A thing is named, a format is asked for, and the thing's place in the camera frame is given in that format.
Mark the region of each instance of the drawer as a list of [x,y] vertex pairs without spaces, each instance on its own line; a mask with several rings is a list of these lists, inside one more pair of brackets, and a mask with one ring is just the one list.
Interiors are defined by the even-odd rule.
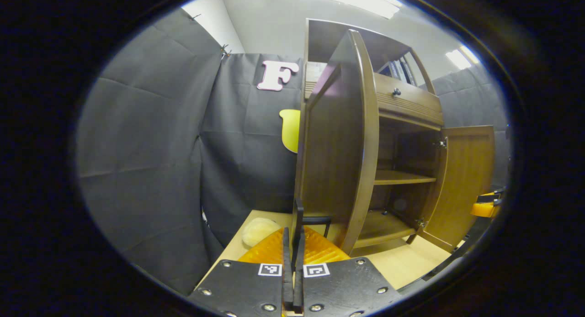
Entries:
[[[381,116],[389,113],[443,126],[443,111],[436,95],[382,74],[374,74],[374,83]],[[400,95],[393,95],[395,88]]]

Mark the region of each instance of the cabinet shelf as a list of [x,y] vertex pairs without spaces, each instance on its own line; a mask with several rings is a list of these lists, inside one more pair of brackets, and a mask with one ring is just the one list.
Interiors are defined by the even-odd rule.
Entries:
[[369,211],[362,232],[353,248],[372,246],[415,233],[414,228],[409,227],[391,213],[383,215],[381,211]]
[[393,171],[391,169],[377,169],[374,185],[422,184],[435,181],[436,178],[424,177],[422,175]]

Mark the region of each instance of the cabinet door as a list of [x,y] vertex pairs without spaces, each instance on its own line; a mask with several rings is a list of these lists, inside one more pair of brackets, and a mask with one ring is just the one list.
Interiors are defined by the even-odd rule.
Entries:
[[418,234],[451,252],[477,219],[477,196],[489,192],[494,166],[493,126],[444,128],[447,148],[439,152],[437,181],[422,213]]
[[331,217],[328,239],[346,253],[366,217],[377,158],[372,65],[360,34],[348,30],[301,103],[295,181],[305,217]]

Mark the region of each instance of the wooden cabinet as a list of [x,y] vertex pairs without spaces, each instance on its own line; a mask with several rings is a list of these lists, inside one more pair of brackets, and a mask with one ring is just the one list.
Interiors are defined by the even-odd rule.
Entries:
[[[428,90],[372,70],[404,53]],[[313,61],[327,64],[315,71]],[[307,20],[304,69],[295,179],[303,217],[330,217],[327,238],[346,253],[417,235],[451,251],[489,190],[493,128],[443,128],[414,51],[363,28]]]

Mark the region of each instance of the qr-like marker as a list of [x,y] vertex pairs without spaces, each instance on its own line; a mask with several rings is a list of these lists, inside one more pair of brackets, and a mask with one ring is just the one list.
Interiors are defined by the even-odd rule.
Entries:
[[327,263],[305,264],[303,265],[303,271],[305,273],[305,278],[330,275]]
[[260,270],[258,271],[260,276],[282,276],[282,265],[281,264],[270,264],[261,263]]

